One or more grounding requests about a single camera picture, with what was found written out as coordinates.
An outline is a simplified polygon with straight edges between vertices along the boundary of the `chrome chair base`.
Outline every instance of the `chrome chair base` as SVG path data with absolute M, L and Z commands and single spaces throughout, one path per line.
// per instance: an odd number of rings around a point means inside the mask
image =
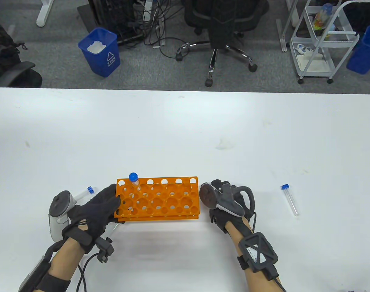
M 185 50 L 185 49 L 190 49 L 191 47 L 201 47 L 201 46 L 209 45 L 209 44 L 210 44 L 210 42 L 208 42 L 208 41 L 197 42 L 197 43 L 184 43 L 177 50 L 177 53 L 175 54 L 175 60 L 177 60 L 178 62 L 181 62 L 183 60 L 182 51 Z M 250 72 L 257 71 L 258 66 L 253 63 L 253 59 L 247 53 L 245 53 L 243 50 L 240 50 L 240 49 L 238 49 L 236 47 L 233 47 L 233 46 L 230 46 L 230 45 L 226 45 L 225 49 L 229 50 L 231 52 L 234 52 L 234 53 L 238 54 L 239 56 L 245 58 L 248 62 L 248 69 L 249 69 Z M 210 58 L 210 66 L 209 66 L 209 71 L 208 71 L 208 77 L 205 81 L 205 86 L 207 86 L 207 87 L 211 87 L 212 84 L 213 84 L 212 77 L 213 77 L 213 72 L 214 72 L 214 68 L 215 68 L 215 65 L 216 65 L 216 61 L 217 61 L 218 51 L 219 51 L 218 49 L 214 49 L 213 53 L 212 53 L 212 57 Z

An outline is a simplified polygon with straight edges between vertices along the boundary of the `forearm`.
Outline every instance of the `forearm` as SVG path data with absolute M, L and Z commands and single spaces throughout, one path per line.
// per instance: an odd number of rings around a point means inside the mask
M 249 223 L 245 218 L 243 223 L 251 230 Z M 239 249 L 239 241 L 242 240 L 243 235 L 234 227 L 234 225 L 228 221 L 225 225 L 225 229 L 228 231 L 229 235 L 232 238 L 232 241 L 235 244 L 236 251 L 238 256 L 242 256 L 243 253 Z M 268 281 L 265 275 L 262 272 L 254 273 L 250 268 L 245 270 L 246 280 L 248 289 L 251 292 L 281 292 L 281 289 L 274 281 Z
M 67 239 L 51 261 L 48 274 L 65 281 L 71 280 L 84 254 L 84 250 L 76 240 Z

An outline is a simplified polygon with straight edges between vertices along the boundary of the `gloved hand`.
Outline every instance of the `gloved hand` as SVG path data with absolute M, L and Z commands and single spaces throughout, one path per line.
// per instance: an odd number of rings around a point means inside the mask
M 109 222 L 117 222 L 113 214 L 120 204 L 120 197 L 116 197 L 116 184 L 112 184 L 86 204 L 76 205 L 68 212 L 71 224 L 62 231 L 62 235 L 64 236 L 65 232 L 74 226 L 80 226 L 80 229 L 92 237 L 92 242 L 88 246 L 82 246 L 85 252 L 89 253 L 95 240 L 104 233 L 106 225 Z
M 211 185 L 213 185 L 214 188 L 221 190 L 221 186 L 224 183 L 225 182 L 221 182 L 221 180 L 219 179 L 215 179 L 214 181 L 211 182 Z M 247 221 L 250 221 L 251 217 L 255 212 L 247 208 L 245 200 L 243 199 L 243 196 L 240 192 L 234 193 L 234 201 L 239 203 L 239 205 L 243 207 L 243 209 L 245 210 L 244 217 L 247 219 Z M 219 208 L 210 209 L 210 222 L 215 223 L 224 233 L 228 233 L 228 231 L 225 229 L 225 225 L 227 224 L 228 221 L 231 221 L 232 223 L 234 221 L 237 221 L 238 223 L 242 224 L 242 217 L 234 216 L 232 214 L 227 213 L 226 211 L 220 210 Z

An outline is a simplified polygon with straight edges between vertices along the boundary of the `blue trash bin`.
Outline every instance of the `blue trash bin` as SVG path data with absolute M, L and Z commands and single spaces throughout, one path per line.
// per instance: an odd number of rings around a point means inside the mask
M 370 25 L 347 63 L 347 68 L 359 74 L 366 74 L 370 70 Z
M 95 41 L 100 41 L 106 47 L 97 54 L 89 52 L 87 48 Z M 108 77 L 119 65 L 117 35 L 104 28 L 96 28 L 78 43 L 91 70 L 102 77 Z

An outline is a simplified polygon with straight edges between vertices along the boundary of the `black office chair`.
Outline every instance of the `black office chair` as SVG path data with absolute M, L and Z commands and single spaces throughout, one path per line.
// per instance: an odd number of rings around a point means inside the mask
M 29 61 L 15 64 L 1 75 L 0 87 L 40 88 L 43 78 L 33 67 L 35 64 Z
M 175 59 L 182 61 L 182 51 L 193 47 L 209 45 L 213 49 L 210 67 L 205 86 L 211 87 L 212 76 L 216 64 L 218 50 L 226 49 L 248 61 L 248 69 L 255 72 L 258 68 L 252 58 L 236 47 L 230 45 L 235 35 L 243 37 L 242 32 L 253 30 L 263 14 L 269 10 L 267 0 L 185 0 L 185 21 L 194 26 L 195 33 L 201 34 L 203 28 L 208 29 L 209 41 L 185 43 L 178 50 Z

